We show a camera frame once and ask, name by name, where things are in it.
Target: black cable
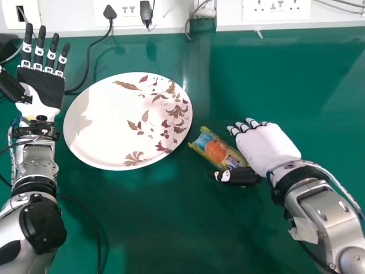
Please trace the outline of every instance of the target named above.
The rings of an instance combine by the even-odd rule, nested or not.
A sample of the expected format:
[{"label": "black cable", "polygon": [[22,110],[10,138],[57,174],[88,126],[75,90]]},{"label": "black cable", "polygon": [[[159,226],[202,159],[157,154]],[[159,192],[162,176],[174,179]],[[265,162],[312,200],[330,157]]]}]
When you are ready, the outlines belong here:
[{"label": "black cable", "polygon": [[360,12],[358,12],[358,11],[346,10],[346,9],[343,9],[343,8],[341,8],[341,7],[339,7],[339,6],[334,6],[334,5],[328,4],[328,3],[326,3],[326,2],[323,2],[323,1],[321,1],[321,0],[313,0],[313,1],[318,2],[318,3],[321,3],[322,5],[326,5],[326,6],[328,6],[328,7],[332,7],[333,9],[337,9],[337,10],[345,11],[345,12],[347,12],[347,13],[353,13],[353,14],[363,14],[363,13],[360,13]]},{"label": "black cable", "polygon": [[147,27],[149,27],[149,25],[151,24],[152,21],[152,17],[153,17],[153,11],[155,10],[155,0],[153,0],[153,7],[152,7],[152,11],[151,11],[151,17],[148,21]]},{"label": "black cable", "polygon": [[91,50],[91,47],[99,42],[101,42],[102,40],[104,40],[106,37],[108,37],[109,33],[111,32],[112,30],[112,27],[113,27],[113,19],[112,18],[109,18],[109,29],[107,31],[107,33],[101,37],[99,40],[95,41],[94,43],[90,44],[89,47],[87,48],[87,53],[86,53],[86,68],[85,68],[85,74],[84,74],[84,78],[81,80],[81,82],[74,88],[70,89],[70,90],[66,90],[64,93],[68,94],[68,93],[71,93],[71,92],[74,92],[76,90],[78,90],[79,88],[82,87],[82,85],[85,83],[86,81],[86,78],[87,78],[87,74],[89,72],[89,65],[90,65],[90,50]]},{"label": "black cable", "polygon": [[[4,152],[8,151],[9,149],[11,149],[13,147],[21,146],[23,144],[27,144],[27,143],[31,143],[31,142],[34,142],[34,140],[27,140],[27,141],[22,141],[22,142],[19,142],[19,143],[12,144],[12,145],[0,150],[0,155],[2,155]],[[1,174],[0,174],[0,180],[2,180],[8,187],[11,187],[11,184]],[[101,274],[101,268],[102,268],[102,241],[101,241],[100,231],[99,231],[100,225],[99,225],[97,219],[94,217],[92,212],[83,203],[77,201],[76,199],[74,199],[72,197],[69,197],[67,195],[64,195],[64,194],[58,194],[58,197],[61,198],[61,199],[64,199],[64,200],[74,202],[80,208],[82,208],[86,213],[89,214],[89,216],[92,220],[92,225],[94,226],[94,231],[95,231],[95,234],[96,234],[96,245],[97,245],[97,248],[98,248],[98,262],[96,264],[96,274]]]},{"label": "black cable", "polygon": [[332,270],[327,264],[322,262],[317,256],[315,256],[304,244],[302,241],[298,241],[299,245],[303,248],[303,250],[307,253],[308,256],[312,258],[320,267],[328,271],[330,274],[338,274],[336,271]]},{"label": "black cable", "polygon": [[95,231],[95,235],[96,235],[96,245],[98,248],[98,262],[96,264],[96,274],[101,274],[101,268],[102,268],[102,241],[101,241],[101,237],[100,237],[100,230],[99,230],[99,222],[96,219],[96,217],[92,214],[92,212],[90,211],[90,209],[88,209],[83,203],[81,203],[80,201],[64,195],[64,194],[57,194],[57,197],[64,199],[64,200],[68,200],[70,202],[73,202],[75,204],[77,204],[80,208],[82,208],[86,213],[88,213],[89,217],[92,220],[92,226],[94,227],[94,231]]},{"label": "black cable", "polygon": [[332,0],[332,1],[339,2],[339,3],[343,3],[343,4],[346,4],[346,5],[349,5],[349,6],[361,7],[363,9],[365,9],[365,6],[363,6],[363,5],[359,5],[359,4],[347,2],[347,1],[344,1],[344,0]]}]

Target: green tabletop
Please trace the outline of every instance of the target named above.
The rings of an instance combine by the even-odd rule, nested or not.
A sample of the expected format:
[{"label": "green tabletop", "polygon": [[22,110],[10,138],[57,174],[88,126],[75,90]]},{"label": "green tabletop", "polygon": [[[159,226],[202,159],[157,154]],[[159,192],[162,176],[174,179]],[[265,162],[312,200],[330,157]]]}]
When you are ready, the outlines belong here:
[{"label": "green tabletop", "polygon": [[[234,145],[225,127],[245,117],[277,122],[304,159],[328,168],[365,207],[364,28],[109,37],[91,52],[82,91],[108,76],[145,71],[185,88],[193,124],[168,158],[133,171],[112,172],[78,160],[64,140],[56,144],[59,192],[93,211],[109,240],[105,274],[319,273],[287,232],[283,208],[266,182],[232,188],[213,182],[213,167],[188,148],[202,125]],[[71,43],[66,87],[82,78],[86,48],[95,37]],[[7,64],[15,73],[19,58]],[[58,129],[76,95],[67,96]],[[0,101],[0,146],[19,115]],[[123,142],[106,132],[106,141]],[[10,178],[10,158],[0,171]],[[10,190],[0,184],[0,201]],[[95,273],[96,240],[88,216],[60,202],[68,230],[52,264],[53,274]]]}]

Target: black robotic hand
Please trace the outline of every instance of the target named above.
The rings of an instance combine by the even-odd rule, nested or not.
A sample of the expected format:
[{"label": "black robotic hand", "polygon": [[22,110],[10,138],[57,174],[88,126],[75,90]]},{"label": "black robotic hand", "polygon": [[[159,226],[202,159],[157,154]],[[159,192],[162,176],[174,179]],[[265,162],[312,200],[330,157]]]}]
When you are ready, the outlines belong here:
[{"label": "black robotic hand", "polygon": [[32,104],[32,97],[36,91],[41,104],[45,107],[62,109],[64,99],[64,77],[63,72],[67,62],[70,44],[66,43],[58,59],[58,64],[54,70],[56,60],[56,50],[59,35],[54,34],[50,49],[47,53],[46,64],[43,67],[44,39],[46,37],[46,27],[41,26],[37,45],[34,50],[34,62],[32,64],[32,34],[33,26],[28,23],[22,45],[22,61],[17,69],[17,81],[0,67],[0,89],[4,96],[12,102]]}]

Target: ceramic plate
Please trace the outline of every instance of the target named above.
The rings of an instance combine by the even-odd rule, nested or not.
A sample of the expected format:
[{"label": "ceramic plate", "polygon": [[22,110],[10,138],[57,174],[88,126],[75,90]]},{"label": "ceramic plate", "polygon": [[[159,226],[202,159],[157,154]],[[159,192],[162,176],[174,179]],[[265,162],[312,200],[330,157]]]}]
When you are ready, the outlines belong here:
[{"label": "ceramic plate", "polygon": [[63,133],[81,161],[104,170],[132,170],[174,151],[192,118],[190,99],[174,81],[131,72],[83,91],[66,113]]}]

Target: snack packet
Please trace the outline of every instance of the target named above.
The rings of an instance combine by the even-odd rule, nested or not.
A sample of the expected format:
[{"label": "snack packet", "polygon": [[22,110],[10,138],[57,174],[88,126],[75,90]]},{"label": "snack packet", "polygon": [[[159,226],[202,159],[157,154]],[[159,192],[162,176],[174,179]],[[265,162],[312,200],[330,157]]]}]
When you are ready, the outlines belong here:
[{"label": "snack packet", "polygon": [[231,170],[236,167],[247,167],[248,163],[242,154],[229,146],[207,127],[200,128],[200,136],[189,147],[210,161],[219,170]]}]

